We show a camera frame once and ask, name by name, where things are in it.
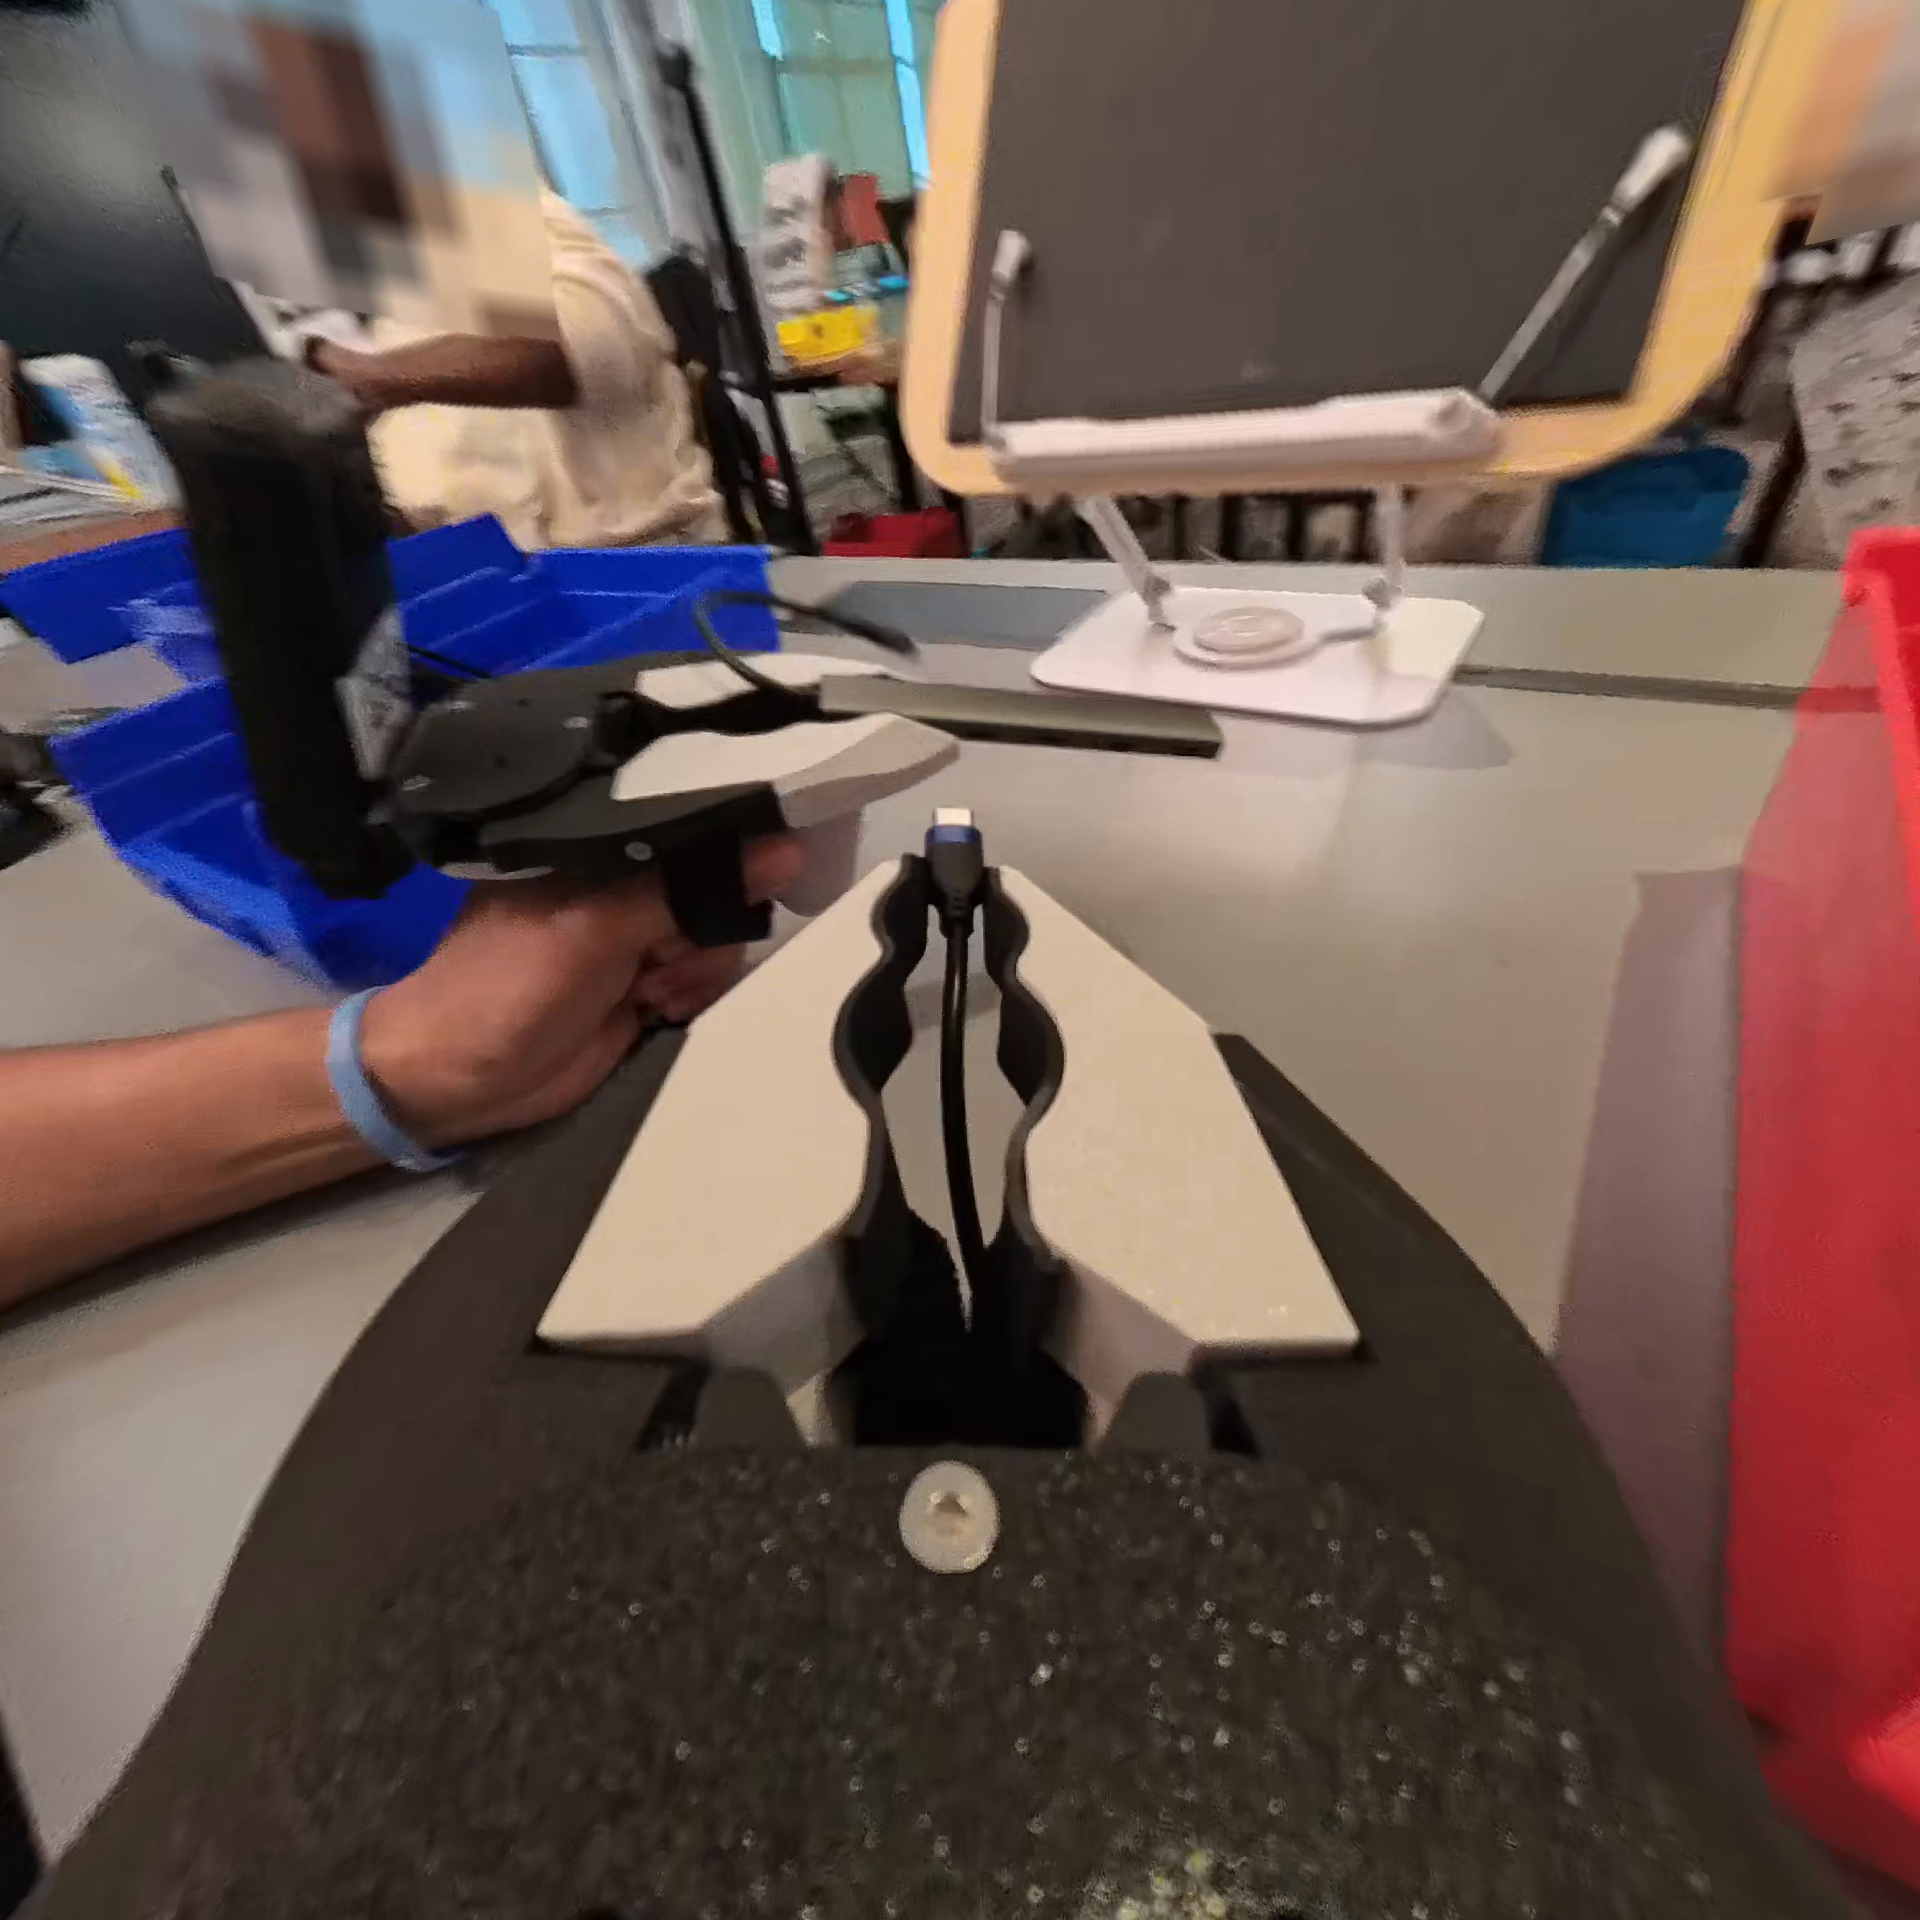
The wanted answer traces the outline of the blue wristband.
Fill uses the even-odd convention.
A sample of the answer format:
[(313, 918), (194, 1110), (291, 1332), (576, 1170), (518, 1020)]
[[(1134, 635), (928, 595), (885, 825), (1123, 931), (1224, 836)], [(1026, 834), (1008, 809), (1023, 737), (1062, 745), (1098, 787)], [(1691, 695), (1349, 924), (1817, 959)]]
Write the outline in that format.
[(399, 1127), (367, 1071), (363, 1036), (376, 995), (378, 990), (352, 992), (327, 1018), (322, 1066), (333, 1105), (358, 1146), (386, 1169), (410, 1176), (454, 1169), (464, 1155), (426, 1148)]

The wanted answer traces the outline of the grey USB hub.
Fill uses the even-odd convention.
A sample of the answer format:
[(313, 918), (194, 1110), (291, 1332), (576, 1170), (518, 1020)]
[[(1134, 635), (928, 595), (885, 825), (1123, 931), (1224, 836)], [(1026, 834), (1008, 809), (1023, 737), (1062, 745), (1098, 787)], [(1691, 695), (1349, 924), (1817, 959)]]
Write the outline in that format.
[(771, 702), (785, 724), (799, 720), (853, 722), (899, 719), (960, 740), (1037, 750), (1087, 750), (1213, 762), (1224, 750), (1218, 722), (1192, 706), (1106, 692), (1043, 692), (961, 687), (925, 679), (857, 676), (827, 664), (808, 687), (777, 682), (757, 656), (739, 654), (719, 631), (721, 609), (757, 609), (815, 619), (829, 631), (863, 641), (899, 660), (917, 660), (918, 646), (885, 623), (794, 602), (779, 592), (717, 587), (689, 602), (703, 647), (734, 679)]

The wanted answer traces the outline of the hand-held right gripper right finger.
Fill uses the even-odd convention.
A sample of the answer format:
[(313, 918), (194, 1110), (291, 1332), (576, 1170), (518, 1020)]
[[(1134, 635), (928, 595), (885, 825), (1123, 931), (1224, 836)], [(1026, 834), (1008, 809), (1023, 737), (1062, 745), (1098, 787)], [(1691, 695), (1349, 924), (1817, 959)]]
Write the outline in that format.
[(1023, 874), (979, 905), (1001, 1155), (995, 1307), (1102, 1436), (1144, 1378), (1360, 1351), (1210, 1026)]

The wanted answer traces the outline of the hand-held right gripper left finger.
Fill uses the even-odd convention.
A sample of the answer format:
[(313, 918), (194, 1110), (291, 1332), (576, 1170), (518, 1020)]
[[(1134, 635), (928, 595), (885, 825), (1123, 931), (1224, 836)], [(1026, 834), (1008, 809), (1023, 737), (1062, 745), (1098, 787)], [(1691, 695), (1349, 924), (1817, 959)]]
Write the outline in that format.
[(903, 855), (689, 1025), (541, 1313), (541, 1351), (818, 1385), (846, 1436), (961, 1432), (961, 1294), (882, 1107), (925, 950), (923, 862)]

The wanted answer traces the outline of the person's left forearm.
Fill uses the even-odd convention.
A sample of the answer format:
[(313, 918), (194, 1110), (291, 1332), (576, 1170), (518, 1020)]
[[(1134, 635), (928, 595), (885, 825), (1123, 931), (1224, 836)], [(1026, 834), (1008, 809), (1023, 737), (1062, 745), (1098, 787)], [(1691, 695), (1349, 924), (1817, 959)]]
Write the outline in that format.
[(370, 1170), (322, 1010), (2, 1057), (2, 1307)]

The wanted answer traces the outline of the blue storage bin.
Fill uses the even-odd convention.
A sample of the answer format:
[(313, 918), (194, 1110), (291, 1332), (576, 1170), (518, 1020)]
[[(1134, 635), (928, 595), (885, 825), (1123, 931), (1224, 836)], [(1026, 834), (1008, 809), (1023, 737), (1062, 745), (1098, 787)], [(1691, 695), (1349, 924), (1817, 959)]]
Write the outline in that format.
[[(406, 641), (473, 675), (703, 650), (691, 603), (765, 592), (761, 546), (551, 548), (493, 516), (391, 543)], [(459, 881), (414, 872), (376, 902), (327, 902), (266, 840), (183, 534), (103, 544), (3, 577), (3, 610), (67, 666), (141, 647), (181, 690), (53, 747), (103, 841), (150, 892), (314, 987), (386, 986), (457, 914)]]

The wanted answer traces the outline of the red storage bin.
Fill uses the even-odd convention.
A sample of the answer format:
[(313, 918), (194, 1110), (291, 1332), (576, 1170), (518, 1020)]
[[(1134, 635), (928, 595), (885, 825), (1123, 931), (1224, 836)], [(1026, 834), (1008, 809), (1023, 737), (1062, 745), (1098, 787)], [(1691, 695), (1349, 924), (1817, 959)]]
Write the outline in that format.
[(1917, 534), (1863, 534), (1744, 846), (1720, 1650), (1787, 1812), (1917, 1886)]

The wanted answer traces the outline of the wooden board with black panel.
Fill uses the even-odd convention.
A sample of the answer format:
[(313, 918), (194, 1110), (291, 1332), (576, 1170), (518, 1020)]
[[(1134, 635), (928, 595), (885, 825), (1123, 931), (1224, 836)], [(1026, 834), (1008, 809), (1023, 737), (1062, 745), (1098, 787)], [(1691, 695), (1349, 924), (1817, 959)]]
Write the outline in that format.
[(1735, 355), (1838, 4), (943, 4), (903, 348), (923, 473), (1005, 497), (977, 356), (1001, 232), (1014, 418), (1247, 416), (1474, 388), (1640, 142), (1687, 164), (1414, 483), (1583, 473)]

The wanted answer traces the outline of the person's left hand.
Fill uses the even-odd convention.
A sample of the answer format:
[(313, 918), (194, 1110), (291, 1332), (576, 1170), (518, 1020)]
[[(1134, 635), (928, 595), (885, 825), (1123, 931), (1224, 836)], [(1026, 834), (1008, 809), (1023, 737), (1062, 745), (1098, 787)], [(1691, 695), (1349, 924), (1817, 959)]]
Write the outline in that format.
[(480, 887), (417, 971), (374, 992), (355, 1062), (437, 1155), (569, 1114), (651, 1025), (699, 1016), (751, 943), (695, 944), (659, 879)]

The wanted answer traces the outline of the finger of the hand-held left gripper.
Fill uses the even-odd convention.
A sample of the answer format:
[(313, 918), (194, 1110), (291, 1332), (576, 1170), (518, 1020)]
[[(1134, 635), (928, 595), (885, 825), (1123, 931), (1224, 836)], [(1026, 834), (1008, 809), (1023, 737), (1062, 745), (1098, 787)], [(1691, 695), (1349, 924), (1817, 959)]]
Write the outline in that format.
[(822, 706), (829, 682), (897, 689), (904, 676), (841, 656), (743, 656), (735, 664), (699, 656), (651, 666), (631, 689), (631, 739), (749, 739), (838, 727), (841, 715)]
[(946, 731), (893, 714), (761, 734), (721, 734), (703, 724), (631, 758), (614, 774), (609, 798), (713, 802), (730, 787), (768, 787), (781, 831), (805, 852), (801, 874), (781, 905), (814, 922), (855, 887), (863, 809), (934, 777), (960, 750)]

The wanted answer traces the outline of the blue plastic container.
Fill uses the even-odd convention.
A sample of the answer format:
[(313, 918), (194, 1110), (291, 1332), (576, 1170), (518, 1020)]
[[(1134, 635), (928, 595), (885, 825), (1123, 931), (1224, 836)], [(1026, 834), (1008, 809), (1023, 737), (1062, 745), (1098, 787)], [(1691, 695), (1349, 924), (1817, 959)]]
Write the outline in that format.
[(1691, 570), (1720, 560), (1751, 465), (1738, 449), (1650, 451), (1555, 488), (1541, 564)]

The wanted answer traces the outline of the grey desk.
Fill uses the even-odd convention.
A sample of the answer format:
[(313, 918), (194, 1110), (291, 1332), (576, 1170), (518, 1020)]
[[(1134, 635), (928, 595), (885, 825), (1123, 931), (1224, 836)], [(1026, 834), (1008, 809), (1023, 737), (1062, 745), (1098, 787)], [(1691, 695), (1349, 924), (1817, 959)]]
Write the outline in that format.
[[(1554, 1345), (1714, 1650), (1738, 862), (1833, 571), (1430, 567), (1480, 612), (1414, 727), (1227, 722), (1218, 762), (969, 747), (858, 862), (971, 806), (1213, 1030), (1254, 1042)], [(57, 1857), (194, 1646), (265, 1481), (497, 1151), (376, 1174), (3, 1323), (2, 1667)]]

